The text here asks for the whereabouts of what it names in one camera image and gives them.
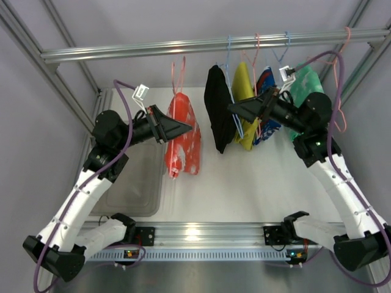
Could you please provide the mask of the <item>red white patterned trousers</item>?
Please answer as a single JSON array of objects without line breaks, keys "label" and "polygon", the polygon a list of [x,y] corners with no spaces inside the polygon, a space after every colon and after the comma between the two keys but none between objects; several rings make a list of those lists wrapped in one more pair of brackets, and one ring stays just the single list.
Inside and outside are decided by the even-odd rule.
[{"label": "red white patterned trousers", "polygon": [[177,178],[180,173],[197,175],[200,171],[202,136],[189,97],[182,92],[176,93],[167,116],[192,126],[190,131],[167,144],[164,162],[169,176]]}]

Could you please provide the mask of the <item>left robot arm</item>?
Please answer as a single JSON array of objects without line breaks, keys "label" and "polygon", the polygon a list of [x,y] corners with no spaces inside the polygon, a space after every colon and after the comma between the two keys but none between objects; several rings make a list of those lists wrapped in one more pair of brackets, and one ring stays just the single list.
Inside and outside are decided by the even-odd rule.
[{"label": "left robot arm", "polygon": [[68,198],[49,224],[36,236],[28,236],[23,248],[42,267],[64,282],[73,280],[94,254],[114,245],[133,245],[136,222],[116,213],[85,234],[80,229],[94,206],[115,183],[128,156],[126,150],[154,138],[169,142],[192,130],[192,126],[163,114],[156,105],[140,118],[125,123],[113,110],[95,120],[95,146]]}]

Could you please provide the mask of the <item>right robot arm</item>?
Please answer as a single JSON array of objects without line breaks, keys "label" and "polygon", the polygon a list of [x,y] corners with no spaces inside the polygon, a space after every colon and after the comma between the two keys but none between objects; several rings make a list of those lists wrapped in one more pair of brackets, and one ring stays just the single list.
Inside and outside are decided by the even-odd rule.
[{"label": "right robot arm", "polygon": [[343,226],[314,219],[308,212],[288,215],[281,223],[284,241],[308,239],[331,251],[340,265],[353,272],[389,254],[390,225],[373,210],[346,166],[342,152],[328,130],[330,98],[310,93],[296,107],[271,87],[261,95],[228,105],[228,110],[253,122],[270,118],[298,132],[294,150],[332,200]]}]

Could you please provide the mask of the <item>pink wire hanger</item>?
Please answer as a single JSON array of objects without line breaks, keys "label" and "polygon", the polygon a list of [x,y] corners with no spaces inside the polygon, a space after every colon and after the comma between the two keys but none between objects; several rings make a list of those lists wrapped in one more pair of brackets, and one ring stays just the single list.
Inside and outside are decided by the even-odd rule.
[{"label": "pink wire hanger", "polygon": [[[179,72],[178,79],[175,83],[175,62],[172,62],[171,65],[171,81],[172,81],[172,91],[173,91],[173,106],[172,106],[172,118],[175,119],[175,111],[176,111],[176,96],[178,93],[178,89],[180,88],[180,92],[183,91],[183,81],[186,70],[186,56],[184,55],[181,61],[181,68]],[[171,149],[171,159],[174,158],[174,141],[171,141],[172,149]],[[170,162],[169,174],[172,179],[175,179],[178,176],[178,170],[173,168],[173,162]]]}]

